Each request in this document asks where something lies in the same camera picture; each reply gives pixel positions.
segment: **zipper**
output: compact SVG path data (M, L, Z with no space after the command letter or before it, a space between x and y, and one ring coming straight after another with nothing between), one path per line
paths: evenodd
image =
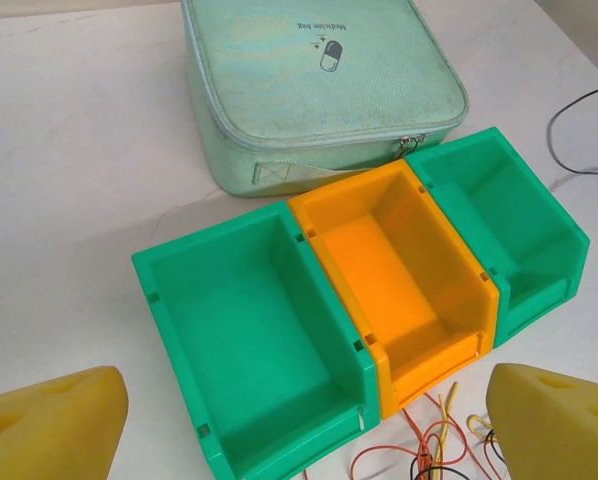
M401 157L403 157L406 154L406 152L408 154L414 153L415 150L417 150L417 147L419 147L419 145L423 143L425 140L425 133L421 133L419 135L404 135L402 137L399 137L399 148L397 149L395 160L398 160Z
M396 141L395 139L402 138L399 137L400 134L404 135L404 132L411 131L408 129L409 127L412 127L412 131L414 132L420 132L421 130L425 129L427 131L427 136L442 132L447 133L448 131L460 125L466 116L466 113L468 111L468 101L464 86L463 84L461 84L461 82L458 81L458 78L454 70L450 69L453 78L455 78L458 83L465 105L460 115L448 119L446 121L427 122L423 125L402 125L400 127L394 126L390 128L382 127L381 129L378 129L378 131L375 131L375 129L371 129L370 131L362 130L361 132L358 132L356 135L353 135L352 132L346 132L344 137L342 137L341 134L337 132L330 132L327 135L315 134L312 136L307 135L306 137L290 139L269 139L248 134L247 132L237 129L232 124L229 116L226 114L223 107L221 106L221 102L219 101L218 94L215 90L215 86L212 80L213 77L208 66L208 52L205 50L203 46L203 41L201 40L202 35L199 31L199 25L196 20L198 19L198 15L196 15L195 12L195 3L198 2L196 0L184 0L181 2L184 13L184 22L188 31L186 35L188 37L188 40L190 40L189 46L192 50L193 57L189 60L190 62L196 63L198 66L198 75L201 77L201 83L199 86L203 86L202 90L204 91L205 96L209 102L208 110L210 111L210 117L214 121L215 126L219 129L221 134L224 135L228 140L237 143L241 147L247 148L249 150L263 152L296 148L321 148L335 146L340 147L371 142L394 142ZM411 138L419 136L419 133L410 134Z

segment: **orange wire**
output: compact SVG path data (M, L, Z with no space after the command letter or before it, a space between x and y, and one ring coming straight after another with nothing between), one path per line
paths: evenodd
M437 402L434 398L432 398L428 393L425 393L425 396L434 405L436 405L438 408L441 408L441 405L439 404L439 402ZM466 457L466 455L469 454L470 457L472 458L472 460L477 464L477 466L479 467L479 469L486 476L486 478L488 480L493 480L493 478L488 474L488 471L481 464L481 462L479 461L479 459L475 455L474 451L470 447L470 443L468 442L468 438L466 437L466 434L465 434L463 428L461 428L461 426L459 425L459 423L452 417L452 415L448 414L448 420L440 420L438 422L434 422L432 425L430 425L428 427L428 429L426 430L425 433L421 433L421 430L419 429L419 427L417 426L417 424L415 423L415 421L412 419L412 417L410 417L410 415L408 414L408 412L405 409L403 409L403 413L404 413L404 415L406 417L406 420L410 424L410 427L412 428L412 430L415 432L415 435L419 439L419 448L418 448L418 451L414 452L414 451L412 451L412 450L410 450L408 448L400 447L398 445L377 445L377 446L374 446L374 447L366 448L365 450L362 450L361 452L359 452L357 454L357 456L353 459L352 464L350 465L350 480L355 480L355 474L354 474L355 466L356 466L357 462L359 462L359 460L361 459L361 457L363 457L364 455L366 455L366 454L368 454L370 452L374 452L374 451L378 451L378 450L396 450L396 451L399 451L399 452L402 452L402 453L408 453L408 454L413 455L413 456L415 456L415 457L418 458L419 471L423 471L423 470L426 470L426 469L430 468L430 466L432 464L435 464L436 462L434 462L434 460L431 460L432 457L430 456L430 448L428 446L428 442L429 442L429 440L431 438L434 437L434 438L437 439L437 442L439 442L439 444L441 444L441 439L439 438L439 435L437 435L436 433L431 433L431 431L432 431L433 428L438 427L440 425L444 425L444 424L450 425L451 427L453 427L457 431L457 433L461 437L461 440L462 440L462 442L464 444L464 450L463 450L462 454L459 457L457 457L456 459L451 460L451 461L444 461L443 460L443 451L442 451L441 460L438 463L438 465L454 465L454 464L457 464L457 463L461 462ZM486 460L488 461L488 464L489 464L490 468L492 468L492 470L495 472L495 475L497 476L497 480L502 480L502 477L499 475L497 469L494 467L494 465L490 461L490 458L488 456L488 452L487 452L487 450L485 448L485 443L484 443L484 453L486 455ZM307 476L307 473L305 471L304 471L304 480L308 480L308 476Z
M430 400L432 403L434 403L438 408L441 408L441 405L439 404L439 402L437 402L434 398L432 398L428 393L425 393L424 395L428 398L428 400ZM463 429L459 426L459 424L452 417L452 415L448 414L448 418L452 421L452 423L455 425L455 427L457 429L461 430L461 432L463 433ZM486 469L484 468L484 466L481 464L481 462L479 461L479 459L475 455L475 452L472 451L472 448L470 447L470 444L468 443L467 439L466 439L466 447L468 449L468 453L470 454L470 456L472 457L472 459L474 460L474 462L477 464L477 466L481 469L481 471L486 476L486 478L488 480L493 480L492 477L490 475L488 475L488 472L486 471Z
M457 463L459 463L460 461L462 461L464 458L466 458L466 455L468 454L468 438L466 437L466 434L463 432L463 430L461 430L461 428L456 425L455 423L448 421L448 420L439 420L438 422L433 423L432 425L430 425L428 427L428 430L426 430L426 433L424 435L424 437L426 438L430 438L431 436L435 436L437 437L437 439L439 441L441 441L441 439L439 439L439 436L435 433L429 433L430 430L432 430L435 427L438 427L440 425L450 425L451 427L453 427L455 430L457 430L457 433L459 433L459 436L461 437L461 441L463 442L463 452L461 455L459 455L459 457L457 457L456 459L452 460L452 461L443 461L440 462L439 464L443 464L443 465L455 465Z
M377 450L397 450L397 451L400 451L400 452L403 452L403 453L408 453L408 454L410 454L410 455L412 455L414 457L421 457L422 455L425 454L425 450L428 450L428 452L429 452L428 440L427 439L430 439L432 437L436 437L437 441L440 442L439 436L436 433L431 433L431 430L433 428L438 427L439 425L443 425L443 424L450 425L452 428L454 428L459 433L459 436L461 437L461 440L462 440L462 442L464 444L464 450L463 450L463 453L459 457L457 457L456 459L451 460L451 461L444 461L443 460L443 456L442 456L442 461L439 463L439 465L454 465L456 463L461 462L466 457L466 455L469 452L468 439L466 438L466 435L463 432L463 430L461 429L461 427L459 427L456 423L453 423L451 420L440 420L440 421L435 422L432 425L430 425L428 427L428 429L426 430L425 434L421 434L421 438L423 438L424 441L419 444L419 451L418 452L414 452L413 450L409 450L407 448L400 447L400 446L397 446L397 445L377 445L377 446L369 447L369 448L366 448L365 450L362 450L361 452L359 452L357 454L357 456L352 461L352 464L350 465L350 479L351 480L355 479L354 469L355 469L355 466L356 466L357 462L361 459L361 457L363 457L364 455L366 455L366 454L368 454L370 452L373 452L373 451L377 451Z
M424 470L428 470L430 468L430 466L432 465L430 449L428 448L428 443L426 442L426 439L424 438L423 434L421 433L421 430L419 430L419 427L417 426L415 421L412 419L412 417L410 415L408 415L408 412L406 411L406 409L404 408L401 411L403 412L403 414L406 417L406 420L410 424L410 428L412 428L412 430L415 432L415 435L417 435L417 438L419 439L417 467L419 468L420 472L422 472ZM427 480L427 479L428 479L428 474L425 474L422 477L422 480Z
M374 452L377 450L397 450L399 452L409 453L410 455L413 455L415 457L418 456L417 452L413 452L408 448L400 447L398 445L376 445L374 447L366 448L365 450L359 452L352 461L352 464L350 465L350 480L355 480L355 465L361 459L361 457L363 457L367 453Z
M488 455L488 448L487 447L488 447L488 442L484 440L484 442L483 442L483 454L486 456L486 460L488 461L488 465L490 465L490 468L492 468L492 471L495 472L495 475L497 475L497 478L499 480L503 480L503 478L501 478L501 475L499 475L499 472L497 471L497 469L495 468L495 466L490 461L490 456Z

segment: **white table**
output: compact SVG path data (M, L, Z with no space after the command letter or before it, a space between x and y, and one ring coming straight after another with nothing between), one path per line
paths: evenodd
M552 184L562 172L546 122L598 87L598 71L532 0L418 3L470 93L452 137L497 125ZM184 54L177 4L0 20L0 392L116 365L130 412L112 479L212 478L130 255L272 201L213 182ZM598 165L598 98L557 124L555 143L572 164ZM498 362L598 382L598 177L555 195L592 240L579 296L435 389L460 382L462 423L485 413ZM438 418L425 400L410 410L422 426ZM346 479L364 446L414 438L393 418L317 463L311 479ZM403 478L410 459L395 453L367 458L359 473L399 461L376 478ZM460 468L482 478L469 460Z

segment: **plastic bin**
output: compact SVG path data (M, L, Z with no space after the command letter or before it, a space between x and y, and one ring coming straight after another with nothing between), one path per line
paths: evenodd
M289 478L379 423L372 358L286 204L133 262L218 480Z
M408 163L499 288L495 347L577 293L590 241L499 130Z
M491 350L497 288L403 160L290 207L375 360L383 418Z

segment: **yellow foam block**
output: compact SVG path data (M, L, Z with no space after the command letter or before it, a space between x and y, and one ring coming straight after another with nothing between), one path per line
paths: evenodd
M127 413L114 367L1 394L0 480L105 479Z
M514 480L598 478L598 384L500 364L486 403Z

